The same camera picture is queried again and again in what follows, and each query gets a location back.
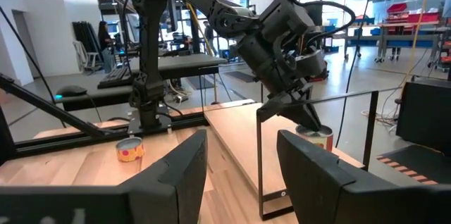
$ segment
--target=black stand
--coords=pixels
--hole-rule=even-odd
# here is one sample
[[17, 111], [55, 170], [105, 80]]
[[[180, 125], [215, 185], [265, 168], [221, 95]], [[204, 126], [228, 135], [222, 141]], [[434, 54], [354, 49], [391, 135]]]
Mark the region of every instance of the black stand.
[[[386, 89], [384, 91], [390, 91], [398, 88], [392, 88], [392, 89]], [[372, 92], [357, 92], [357, 93], [350, 93], [350, 94], [342, 94], [340, 96], [336, 97], [328, 97], [325, 99], [319, 99], [319, 100], [308, 100], [304, 101], [302, 104], [290, 104], [288, 105], [288, 108], [293, 106], [299, 106], [299, 105], [305, 105], [305, 104], [319, 104], [327, 101], [334, 101], [338, 99], [344, 99], [348, 97], [357, 97], [365, 94], [371, 94], [371, 101], [369, 106], [369, 117], [368, 117], [368, 125], [366, 127], [366, 139], [365, 139], [365, 147], [364, 147], [364, 159], [363, 164], [365, 171], [368, 171], [369, 167], [369, 161], [371, 157], [371, 147], [373, 145], [373, 133], [374, 133], [374, 124], [376, 122], [376, 109], [378, 104], [378, 97], [379, 97], [379, 91], [372, 91]], [[259, 176], [259, 213], [260, 218], [262, 220], [270, 220], [272, 218], [284, 215], [286, 213], [291, 213], [294, 211], [292, 206], [273, 211], [270, 213], [264, 213], [263, 205], [264, 202], [271, 201], [274, 199], [278, 199], [280, 197], [285, 197], [288, 195], [288, 191], [286, 189], [282, 189], [278, 192], [272, 192], [270, 194], [263, 194], [263, 160], [262, 160], [262, 149], [261, 149], [261, 124], [262, 119], [261, 115], [263, 112], [261, 112], [260, 109], [257, 110], [257, 165], [258, 165], [258, 176]]]

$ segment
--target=concrete floor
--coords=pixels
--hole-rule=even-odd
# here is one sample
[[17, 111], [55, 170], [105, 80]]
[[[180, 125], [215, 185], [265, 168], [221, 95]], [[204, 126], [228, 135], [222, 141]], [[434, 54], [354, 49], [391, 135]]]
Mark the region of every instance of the concrete floor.
[[[387, 89], [397, 87], [404, 78], [404, 73], [409, 68], [410, 49], [403, 49], [399, 61], [389, 61], [385, 63], [374, 63], [377, 50], [375, 48], [363, 47], [361, 50], [362, 57], [358, 58], [354, 65], [352, 73], [350, 92], [358, 92], [364, 90]], [[344, 60], [343, 53], [336, 53], [326, 56], [328, 62], [328, 69], [330, 71], [329, 79], [323, 82], [314, 83], [313, 98], [319, 99], [323, 97], [330, 97], [337, 94], [345, 93], [348, 75], [352, 64], [353, 49], [348, 49], [351, 55], [348, 61]], [[427, 59], [430, 55], [430, 50], [417, 49], [414, 58], [415, 63], [423, 58], [412, 71], [414, 75], [423, 75], [435, 78], [445, 79], [446, 73], [441, 70], [430, 70], [426, 67]], [[241, 66], [226, 66], [221, 69], [224, 73], [230, 70], [241, 70], [244, 73], [251, 74], [246, 65]], [[58, 77], [49, 77], [47, 79], [50, 88], [56, 92], [59, 88], [65, 85], [80, 85], [86, 81], [98, 82], [104, 75], [96, 74], [91, 76], [86, 75], [67, 75]], [[228, 77], [222, 74], [225, 85], [229, 89], [232, 100], [253, 99], [260, 101], [260, 83], [243, 83], [235, 78]], [[201, 106], [200, 91], [194, 91], [191, 86], [183, 79], [183, 86], [187, 90], [192, 91], [190, 99], [181, 103], [179, 109], [193, 108]], [[44, 88], [41, 80], [36, 80], [32, 84], [25, 86], [26, 89], [38, 94], [39, 96], [49, 99], [49, 95]], [[378, 112], [382, 111], [384, 101], [392, 92], [381, 92], [378, 100]], [[400, 91], [396, 91], [388, 99], [384, 114], [389, 113], [395, 108], [394, 99], [398, 98]], [[207, 89], [204, 93], [204, 99], [210, 104], [214, 101], [213, 89]], [[218, 101], [227, 102], [229, 98], [224, 87], [218, 84]], [[348, 99], [346, 106], [346, 114], [342, 135], [340, 139], [339, 149], [348, 153], [357, 160], [363, 159], [363, 147], [366, 134], [367, 119], [361, 114], [362, 111], [368, 110], [370, 96], [354, 97]], [[342, 114], [343, 100], [330, 101], [323, 104], [317, 104], [316, 110], [321, 118], [321, 122], [333, 129], [335, 132], [335, 139], [338, 136], [340, 127], [340, 119]], [[50, 130], [60, 128], [61, 123], [45, 112], [36, 109], [34, 106], [26, 102], [14, 99], [10, 103], [3, 105], [6, 119], [10, 123], [10, 130], [16, 142], [33, 138], [38, 132], [43, 130]], [[105, 106], [99, 108], [100, 116], [103, 120], [112, 117], [125, 117], [127, 111], [130, 110], [128, 104], [119, 104], [115, 106]], [[82, 111], [73, 111], [73, 115], [89, 122], [99, 122], [97, 114], [94, 109], [87, 109]], [[394, 171], [392, 168], [383, 165], [375, 159], [379, 154], [400, 149], [407, 146], [408, 143], [396, 137], [394, 133], [388, 133], [388, 129], [381, 124], [376, 124], [373, 151], [371, 154], [370, 171], [386, 180], [394, 182], [398, 185], [415, 185], [418, 184], [415, 180]]]

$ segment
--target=person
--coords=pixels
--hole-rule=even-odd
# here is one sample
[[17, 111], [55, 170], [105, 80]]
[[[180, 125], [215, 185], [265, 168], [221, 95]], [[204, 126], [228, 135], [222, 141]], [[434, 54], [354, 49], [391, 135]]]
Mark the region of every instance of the person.
[[210, 23], [208, 21], [204, 21], [205, 25], [205, 38], [207, 42], [210, 45], [211, 50], [213, 51], [214, 55], [218, 55], [218, 52], [216, 51], [214, 45], [213, 45], [213, 28], [210, 26]]
[[111, 54], [109, 49], [109, 44], [113, 42], [110, 34], [108, 34], [108, 25], [106, 21], [101, 21], [99, 23], [99, 43], [100, 52], [104, 57], [104, 70], [105, 73], [110, 73], [113, 70], [114, 65], [114, 55]]

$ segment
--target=door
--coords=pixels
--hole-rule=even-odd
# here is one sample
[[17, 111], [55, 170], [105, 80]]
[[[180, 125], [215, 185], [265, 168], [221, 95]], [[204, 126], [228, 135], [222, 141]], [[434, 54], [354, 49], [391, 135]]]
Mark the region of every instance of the door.
[[[19, 33], [20, 38], [23, 41], [23, 44], [27, 48], [28, 52], [30, 52], [31, 57], [36, 62], [37, 66], [39, 66], [37, 62], [37, 57], [35, 53], [35, 48], [33, 47], [33, 43], [31, 42], [30, 33], [28, 32], [27, 22], [25, 22], [25, 17], [23, 12], [13, 10], [14, 21], [16, 22], [17, 32]], [[36, 70], [36, 67], [31, 62], [30, 58], [27, 56], [28, 66], [30, 67], [31, 74], [33, 78], [39, 77], [39, 73]]]

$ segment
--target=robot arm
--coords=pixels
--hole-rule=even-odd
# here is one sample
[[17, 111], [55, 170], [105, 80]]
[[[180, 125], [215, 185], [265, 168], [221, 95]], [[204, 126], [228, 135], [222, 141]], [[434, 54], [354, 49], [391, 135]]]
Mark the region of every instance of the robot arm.
[[[222, 0], [185, 0], [205, 14], [210, 25], [224, 38], [237, 38], [237, 52], [271, 93], [261, 107], [264, 120], [282, 115], [312, 130], [321, 123], [311, 105], [285, 110], [285, 104], [302, 101], [309, 86], [304, 77], [318, 75], [326, 67], [320, 51], [292, 57], [282, 52], [283, 40], [301, 36], [314, 28], [306, 10], [293, 0], [274, 0], [261, 14]], [[163, 97], [163, 83], [158, 71], [159, 19], [167, 0], [132, 0], [141, 16], [140, 74], [133, 83], [130, 104], [140, 110], [142, 126], [158, 123], [158, 101]]]

